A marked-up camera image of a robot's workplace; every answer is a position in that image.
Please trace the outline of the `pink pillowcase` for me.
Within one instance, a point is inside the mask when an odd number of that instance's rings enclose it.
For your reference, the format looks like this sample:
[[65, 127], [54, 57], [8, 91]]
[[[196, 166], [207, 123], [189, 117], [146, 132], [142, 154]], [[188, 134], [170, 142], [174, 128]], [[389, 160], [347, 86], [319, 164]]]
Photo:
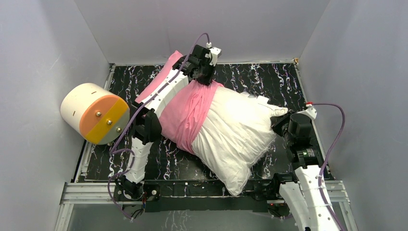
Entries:
[[213, 81], [209, 86], [193, 80], [181, 89], [166, 105], [159, 117], [162, 135], [176, 143], [179, 149], [197, 155], [193, 141], [197, 138], [214, 95], [222, 84]]

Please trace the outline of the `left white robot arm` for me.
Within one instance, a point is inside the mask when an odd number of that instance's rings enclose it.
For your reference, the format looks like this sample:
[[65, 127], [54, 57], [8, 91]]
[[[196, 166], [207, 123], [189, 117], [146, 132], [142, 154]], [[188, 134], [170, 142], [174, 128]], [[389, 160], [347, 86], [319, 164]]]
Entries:
[[185, 86], [196, 84], [207, 88], [213, 83], [215, 66], [221, 49], [212, 45], [194, 45], [188, 55], [175, 51], [159, 74], [143, 90], [130, 106], [130, 120], [124, 128], [124, 136], [131, 136], [131, 148], [126, 170], [117, 173], [116, 200], [140, 200], [145, 195], [143, 180], [152, 144], [160, 140], [164, 123], [159, 117], [165, 107]]

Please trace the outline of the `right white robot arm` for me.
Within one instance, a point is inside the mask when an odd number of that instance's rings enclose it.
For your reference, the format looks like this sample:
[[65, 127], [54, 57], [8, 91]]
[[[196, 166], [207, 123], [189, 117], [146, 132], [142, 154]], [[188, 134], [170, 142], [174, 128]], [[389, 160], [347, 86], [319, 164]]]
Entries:
[[293, 171], [275, 173], [269, 184], [254, 185], [254, 199], [283, 199], [300, 231], [343, 231], [323, 177], [326, 162], [311, 144], [317, 111], [306, 109], [271, 118], [271, 128], [284, 139]]

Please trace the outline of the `white pillow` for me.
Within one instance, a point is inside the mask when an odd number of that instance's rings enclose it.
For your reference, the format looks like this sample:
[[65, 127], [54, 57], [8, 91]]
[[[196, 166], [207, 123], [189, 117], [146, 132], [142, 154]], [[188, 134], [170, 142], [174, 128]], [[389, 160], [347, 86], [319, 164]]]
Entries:
[[237, 196], [277, 136], [270, 119], [287, 113], [288, 108], [268, 104], [262, 96], [218, 87], [192, 152]]

